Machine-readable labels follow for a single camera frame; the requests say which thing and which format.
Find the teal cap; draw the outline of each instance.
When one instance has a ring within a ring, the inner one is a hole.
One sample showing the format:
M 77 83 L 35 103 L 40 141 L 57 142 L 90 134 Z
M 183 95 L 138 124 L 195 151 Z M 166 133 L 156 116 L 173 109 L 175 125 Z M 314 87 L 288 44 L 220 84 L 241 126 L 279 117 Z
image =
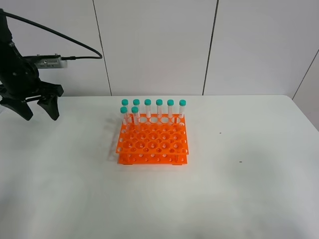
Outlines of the teal cap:
M 128 108 L 126 108 L 125 106 L 121 107 L 121 113 L 125 114 L 128 112 Z
M 173 106 L 174 105 L 174 101 L 173 100 L 168 100 L 167 101 L 167 105 L 168 106 Z
M 127 99 L 122 100 L 122 105 L 127 106 L 129 104 L 129 101 Z
M 139 108 L 137 108 L 136 106 L 132 107 L 132 113 L 138 113 L 139 112 Z
M 161 106 L 163 104 L 163 101 L 161 99 L 156 100 L 156 105 Z
M 186 106 L 186 100 L 180 100 L 179 101 L 180 106 Z
M 151 105 L 151 100 L 150 99 L 146 99 L 144 101 L 144 103 L 145 103 L 146 106 L 150 106 Z
M 139 104 L 140 104 L 140 100 L 139 99 L 133 100 L 133 105 L 138 106 Z

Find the white table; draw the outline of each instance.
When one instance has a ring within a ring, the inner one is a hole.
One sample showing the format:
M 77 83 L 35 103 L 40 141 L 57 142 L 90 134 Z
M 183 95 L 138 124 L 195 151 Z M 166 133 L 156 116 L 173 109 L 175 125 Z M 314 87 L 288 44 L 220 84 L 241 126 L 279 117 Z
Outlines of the white table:
M 0 114 L 1 239 L 319 237 L 319 132 L 290 98 L 173 97 L 184 166 L 117 164 L 121 99 L 61 98 L 58 121 L 36 104 L 30 121 Z

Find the robotic arm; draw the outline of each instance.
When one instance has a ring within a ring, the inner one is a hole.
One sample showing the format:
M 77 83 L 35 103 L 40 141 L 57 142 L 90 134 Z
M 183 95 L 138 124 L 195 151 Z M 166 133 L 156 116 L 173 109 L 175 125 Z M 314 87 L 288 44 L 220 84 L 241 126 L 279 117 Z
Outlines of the robotic arm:
M 22 57 L 12 42 L 12 34 L 8 28 L 6 16 L 25 21 L 42 29 L 48 30 L 94 51 L 99 56 L 60 57 L 60 55 L 37 55 Z M 55 85 L 40 80 L 37 67 L 41 67 L 39 62 L 41 62 L 44 58 L 53 59 L 54 62 L 61 63 L 61 60 L 85 58 L 102 59 L 102 55 L 93 48 L 70 37 L 35 22 L 6 13 L 0 8 L 0 81 L 2 82 L 2 85 L 0 85 L 0 96 L 2 96 L 0 105 L 15 111 L 26 120 L 30 120 L 33 116 L 33 113 L 27 104 L 30 101 L 38 101 L 37 104 L 40 105 L 53 120 L 57 120 L 59 117 L 57 99 L 62 96 L 63 88 L 61 85 Z

